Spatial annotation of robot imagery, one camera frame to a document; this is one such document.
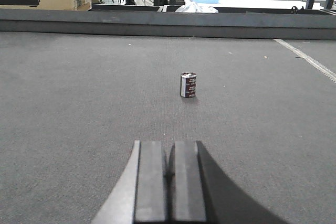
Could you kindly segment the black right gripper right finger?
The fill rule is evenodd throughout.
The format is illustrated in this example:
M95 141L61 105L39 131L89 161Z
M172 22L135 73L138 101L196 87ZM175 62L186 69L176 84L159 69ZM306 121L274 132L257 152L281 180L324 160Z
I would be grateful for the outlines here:
M285 223L239 188L200 141L176 141L169 171L171 223Z

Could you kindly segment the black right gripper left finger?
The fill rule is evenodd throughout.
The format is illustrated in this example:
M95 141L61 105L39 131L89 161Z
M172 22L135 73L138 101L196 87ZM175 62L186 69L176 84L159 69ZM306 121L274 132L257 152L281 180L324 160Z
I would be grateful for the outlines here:
M92 223L167 223L166 157L159 141L135 141L129 161Z

